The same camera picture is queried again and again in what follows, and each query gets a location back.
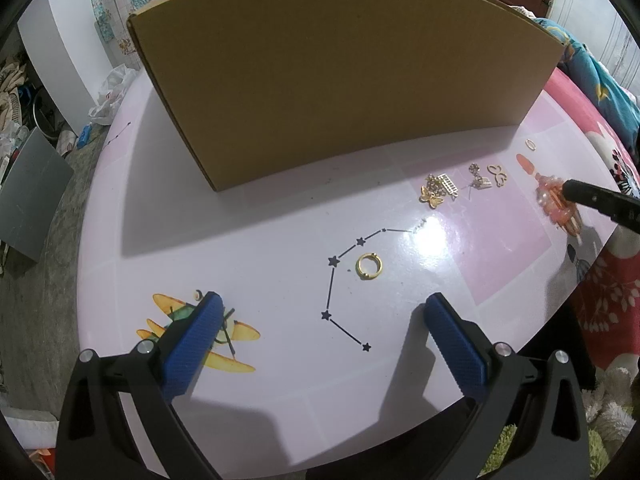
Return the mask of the brown cardboard box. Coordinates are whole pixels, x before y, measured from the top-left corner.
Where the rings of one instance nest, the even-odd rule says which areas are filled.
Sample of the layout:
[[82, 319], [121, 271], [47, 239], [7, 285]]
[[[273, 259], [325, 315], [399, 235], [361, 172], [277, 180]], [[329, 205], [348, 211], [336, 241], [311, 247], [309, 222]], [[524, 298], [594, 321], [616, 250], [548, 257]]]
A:
[[515, 126], [563, 52], [497, 0], [154, 0], [127, 27], [217, 191], [420, 136]]

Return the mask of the green fuzzy rug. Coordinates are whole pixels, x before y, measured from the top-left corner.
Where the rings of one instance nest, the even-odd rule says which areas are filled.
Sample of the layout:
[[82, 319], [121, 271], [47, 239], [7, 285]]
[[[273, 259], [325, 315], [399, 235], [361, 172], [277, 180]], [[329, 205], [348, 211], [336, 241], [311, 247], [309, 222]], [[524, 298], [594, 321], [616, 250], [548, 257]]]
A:
[[636, 378], [623, 367], [602, 372], [594, 390], [582, 390], [588, 429], [590, 478], [595, 479], [629, 437], [632, 416], [631, 383]]

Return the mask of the pink floral blanket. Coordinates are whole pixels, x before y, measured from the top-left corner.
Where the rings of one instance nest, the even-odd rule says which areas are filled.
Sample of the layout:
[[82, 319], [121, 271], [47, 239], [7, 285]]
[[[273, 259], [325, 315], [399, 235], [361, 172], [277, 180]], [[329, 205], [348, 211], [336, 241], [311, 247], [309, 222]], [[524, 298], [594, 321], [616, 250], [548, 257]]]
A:
[[[559, 104], [582, 130], [596, 150], [598, 167], [613, 178], [617, 189], [639, 194], [639, 175], [630, 155], [613, 128], [596, 107], [560, 70], [555, 70], [544, 91]], [[599, 370], [629, 366], [637, 370], [639, 356], [639, 235], [593, 209], [586, 209], [593, 222], [612, 228], [602, 236], [602, 248], [586, 276], [570, 295], [586, 350]]]

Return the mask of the gold butterfly earring cluster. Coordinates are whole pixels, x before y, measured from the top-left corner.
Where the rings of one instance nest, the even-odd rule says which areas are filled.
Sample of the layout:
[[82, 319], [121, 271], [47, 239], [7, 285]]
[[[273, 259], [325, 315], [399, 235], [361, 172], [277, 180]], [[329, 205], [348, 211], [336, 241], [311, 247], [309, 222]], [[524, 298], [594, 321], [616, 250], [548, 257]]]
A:
[[427, 204], [431, 209], [437, 209], [445, 203], [447, 197], [456, 200], [459, 190], [448, 174], [429, 174], [425, 178], [424, 185], [420, 186], [419, 200]]

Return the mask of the pile of clothes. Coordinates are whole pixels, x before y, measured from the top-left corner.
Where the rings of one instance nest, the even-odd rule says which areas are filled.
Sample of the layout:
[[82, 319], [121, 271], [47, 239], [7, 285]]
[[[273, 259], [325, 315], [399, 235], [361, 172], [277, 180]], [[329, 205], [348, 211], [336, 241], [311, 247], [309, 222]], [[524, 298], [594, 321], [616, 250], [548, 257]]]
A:
[[8, 56], [1, 63], [1, 163], [8, 164], [32, 128], [29, 107], [34, 85], [29, 79], [24, 51]]

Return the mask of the gold butterfly outline earring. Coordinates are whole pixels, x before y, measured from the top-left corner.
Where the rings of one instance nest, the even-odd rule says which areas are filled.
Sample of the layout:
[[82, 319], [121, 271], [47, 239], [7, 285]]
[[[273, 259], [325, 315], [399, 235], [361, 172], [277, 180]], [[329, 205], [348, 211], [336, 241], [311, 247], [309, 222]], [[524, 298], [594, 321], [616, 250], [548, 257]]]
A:
[[487, 171], [494, 177], [497, 188], [503, 188], [508, 182], [508, 174], [501, 165], [488, 165]]

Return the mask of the white plastic bag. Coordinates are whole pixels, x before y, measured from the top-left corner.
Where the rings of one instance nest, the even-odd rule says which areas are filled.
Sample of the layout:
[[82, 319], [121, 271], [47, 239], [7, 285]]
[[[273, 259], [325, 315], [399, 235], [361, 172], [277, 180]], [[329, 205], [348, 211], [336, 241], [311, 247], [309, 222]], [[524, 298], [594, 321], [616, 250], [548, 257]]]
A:
[[120, 104], [130, 86], [138, 76], [138, 71], [125, 64], [113, 68], [98, 93], [96, 106], [90, 108], [88, 117], [93, 125], [109, 126], [114, 122]]

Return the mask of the small gold hoop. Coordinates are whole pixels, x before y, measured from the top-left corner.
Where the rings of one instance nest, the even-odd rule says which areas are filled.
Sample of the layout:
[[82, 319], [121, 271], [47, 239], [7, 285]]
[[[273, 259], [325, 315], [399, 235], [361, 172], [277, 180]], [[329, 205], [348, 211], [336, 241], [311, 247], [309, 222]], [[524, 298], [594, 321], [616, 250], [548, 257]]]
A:
[[536, 144], [535, 144], [535, 142], [533, 140], [526, 139], [525, 140], [525, 145], [527, 146], [529, 151], [532, 151], [532, 152], [536, 151], [537, 147], [536, 147]]

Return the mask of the blue patterned quilt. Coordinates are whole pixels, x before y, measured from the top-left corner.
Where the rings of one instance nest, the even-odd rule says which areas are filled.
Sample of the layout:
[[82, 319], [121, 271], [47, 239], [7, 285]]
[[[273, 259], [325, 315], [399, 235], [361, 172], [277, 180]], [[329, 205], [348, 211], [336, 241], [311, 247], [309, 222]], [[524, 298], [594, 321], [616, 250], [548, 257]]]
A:
[[559, 69], [576, 84], [580, 91], [610, 124], [623, 143], [632, 160], [638, 164], [639, 151], [639, 107], [629, 93], [613, 78], [606, 67], [564, 27], [549, 20], [538, 18], [524, 6], [511, 9], [550, 32], [564, 46], [558, 63]]

